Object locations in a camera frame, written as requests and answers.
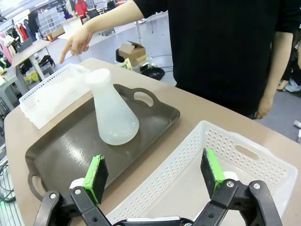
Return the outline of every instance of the tray handle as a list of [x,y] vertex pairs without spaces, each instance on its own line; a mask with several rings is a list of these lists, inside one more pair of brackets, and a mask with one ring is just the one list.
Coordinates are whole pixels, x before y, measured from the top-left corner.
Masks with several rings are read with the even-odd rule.
[[27,181],[28,181],[29,188],[30,188],[31,192],[33,193],[33,195],[34,195],[37,199],[39,199],[40,201],[42,201],[42,200],[43,200],[43,196],[40,195],[40,193],[36,190],[36,188],[35,188],[34,185],[33,185],[33,181],[32,181],[32,177],[33,177],[33,176],[36,176],[36,177],[37,177],[37,175],[32,174],[32,173],[29,173],[29,175],[28,175]]
[[158,103],[161,103],[160,101],[159,101],[159,99],[155,96],[155,94],[153,94],[152,92],[150,92],[149,90],[147,90],[147,89],[143,89],[143,88],[135,88],[135,89],[131,89],[131,92],[132,92],[132,98],[133,99],[135,99],[134,98],[134,94],[135,93],[137,93],[137,92],[142,92],[142,93],[145,93],[146,95],[148,95],[148,96],[150,96],[150,98],[152,98],[152,100],[153,100],[153,105],[152,106],[150,106],[150,107],[154,107],[154,106],[156,106]]

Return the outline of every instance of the white plastic flask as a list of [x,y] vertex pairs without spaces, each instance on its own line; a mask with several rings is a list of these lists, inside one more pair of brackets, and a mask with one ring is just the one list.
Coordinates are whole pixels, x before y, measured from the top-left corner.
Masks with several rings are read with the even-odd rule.
[[110,145],[122,145],[133,139],[139,121],[114,88],[110,71],[105,68],[93,71],[85,82],[94,96],[100,138]]

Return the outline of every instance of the screw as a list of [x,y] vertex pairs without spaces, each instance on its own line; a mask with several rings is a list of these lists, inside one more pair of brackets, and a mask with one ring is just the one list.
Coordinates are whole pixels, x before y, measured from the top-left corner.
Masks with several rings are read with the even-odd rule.
[[55,193],[52,193],[52,194],[50,195],[50,198],[51,198],[51,199],[55,199],[55,198],[56,198],[56,194],[55,194]]
[[74,193],[75,193],[75,194],[80,194],[81,191],[80,191],[80,189],[76,189],[76,190],[74,191]]
[[259,188],[260,188],[260,184],[256,183],[256,184],[254,184],[253,187],[254,187],[255,189],[259,189]]
[[233,187],[233,186],[234,186],[234,183],[233,183],[232,181],[228,181],[228,182],[227,182],[227,186],[228,186],[228,187]]

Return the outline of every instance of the cardboard box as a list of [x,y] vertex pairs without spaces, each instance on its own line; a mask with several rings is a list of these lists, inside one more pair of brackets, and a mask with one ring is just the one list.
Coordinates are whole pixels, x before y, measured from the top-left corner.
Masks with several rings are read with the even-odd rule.
[[56,29],[54,32],[51,32],[50,37],[51,37],[51,39],[55,39],[55,38],[57,38],[58,36],[60,36],[64,33],[65,33],[64,28],[60,27],[60,28]]
[[133,41],[129,41],[130,44],[123,43],[119,48],[119,55],[125,59],[129,58],[132,66],[139,65],[140,58],[146,55],[145,47],[142,45],[135,43]]

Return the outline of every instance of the black shirt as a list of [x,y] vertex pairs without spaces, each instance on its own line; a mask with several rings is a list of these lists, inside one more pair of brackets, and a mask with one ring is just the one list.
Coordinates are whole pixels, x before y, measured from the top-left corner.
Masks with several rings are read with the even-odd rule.
[[177,87],[255,113],[275,31],[300,25],[301,0],[134,0],[144,17],[168,10]]

